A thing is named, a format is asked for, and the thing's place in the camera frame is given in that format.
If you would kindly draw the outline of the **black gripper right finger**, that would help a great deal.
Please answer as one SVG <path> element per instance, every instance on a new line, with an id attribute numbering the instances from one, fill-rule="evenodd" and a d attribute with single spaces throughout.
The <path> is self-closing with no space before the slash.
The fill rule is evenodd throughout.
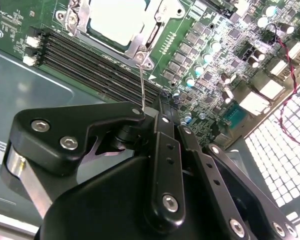
<path id="1" fill-rule="evenodd" d="M 172 240 L 299 240 L 295 226 L 218 146 L 202 148 L 181 124 L 180 100 L 170 100 L 181 144 L 186 218 Z"/>

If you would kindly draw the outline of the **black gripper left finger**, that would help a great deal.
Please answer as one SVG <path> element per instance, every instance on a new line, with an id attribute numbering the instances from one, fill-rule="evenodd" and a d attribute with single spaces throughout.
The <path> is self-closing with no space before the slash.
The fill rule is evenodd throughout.
<path id="1" fill-rule="evenodd" d="M 1 176 L 44 220 L 65 192 L 126 161 L 148 160 L 144 216 L 159 234 L 186 217 L 180 143 L 171 98 L 144 113 L 131 102 L 34 108 L 12 122 Z"/>

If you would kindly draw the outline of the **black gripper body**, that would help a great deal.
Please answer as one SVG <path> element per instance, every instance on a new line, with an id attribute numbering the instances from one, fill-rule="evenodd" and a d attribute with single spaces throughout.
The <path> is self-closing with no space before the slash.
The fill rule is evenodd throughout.
<path id="1" fill-rule="evenodd" d="M 183 175 L 186 217 L 160 234 L 146 221 L 148 160 L 128 159 L 63 193 L 50 207 L 37 240 L 227 240 L 200 183 Z"/>

